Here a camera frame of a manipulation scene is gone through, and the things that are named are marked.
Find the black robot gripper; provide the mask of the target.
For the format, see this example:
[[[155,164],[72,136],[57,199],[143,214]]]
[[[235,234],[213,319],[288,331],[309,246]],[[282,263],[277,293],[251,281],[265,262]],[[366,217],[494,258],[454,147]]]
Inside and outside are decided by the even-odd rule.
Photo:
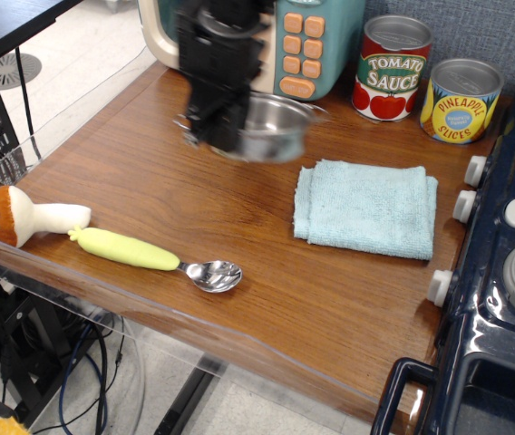
[[[179,8],[179,71],[190,85],[186,138],[231,152],[248,115],[250,84],[260,74],[268,29],[261,18],[273,8]]]

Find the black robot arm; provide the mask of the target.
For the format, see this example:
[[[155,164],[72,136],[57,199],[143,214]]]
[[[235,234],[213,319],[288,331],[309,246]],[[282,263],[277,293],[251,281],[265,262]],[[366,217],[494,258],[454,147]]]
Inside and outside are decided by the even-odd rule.
[[[240,142],[251,82],[260,74],[272,1],[186,1],[177,10],[179,71],[191,87],[185,117],[189,136],[223,151]]]

